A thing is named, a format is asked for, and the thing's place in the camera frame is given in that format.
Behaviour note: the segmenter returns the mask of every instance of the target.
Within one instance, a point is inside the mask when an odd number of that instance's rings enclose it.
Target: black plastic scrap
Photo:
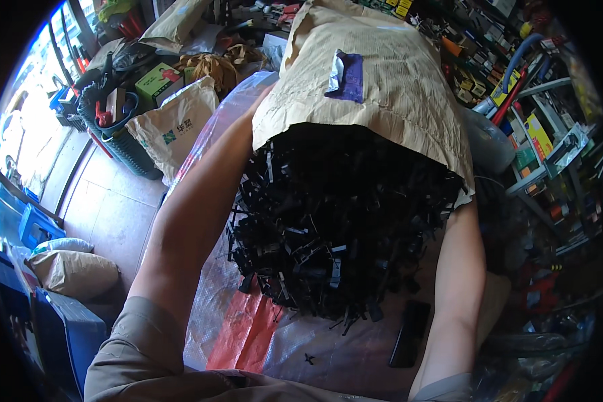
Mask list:
[[[453,210],[460,176],[359,125],[298,124],[250,159],[228,221],[229,261],[302,315],[384,317],[386,290]]]

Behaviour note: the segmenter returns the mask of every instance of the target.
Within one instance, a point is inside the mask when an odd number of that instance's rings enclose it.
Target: purple tape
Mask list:
[[[354,101],[361,104],[364,101],[364,73],[362,72],[362,55],[357,53],[338,52],[336,57],[344,63],[344,74],[336,91],[326,92],[327,98],[342,101]]]

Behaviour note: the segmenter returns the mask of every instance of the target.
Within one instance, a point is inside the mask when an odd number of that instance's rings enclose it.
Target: red stripe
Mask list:
[[[239,369],[261,373],[280,308],[264,297],[253,279],[250,294],[234,293],[206,370]]]

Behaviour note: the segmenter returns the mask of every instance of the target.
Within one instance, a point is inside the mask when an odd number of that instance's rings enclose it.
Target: black phone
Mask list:
[[[389,367],[405,369],[415,365],[430,312],[431,304],[417,300],[406,302],[402,313],[402,327],[388,362]]]

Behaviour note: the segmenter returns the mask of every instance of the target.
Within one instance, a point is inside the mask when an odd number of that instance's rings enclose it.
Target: green box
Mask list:
[[[156,109],[169,95],[183,88],[183,74],[161,63],[134,85],[143,109]]]

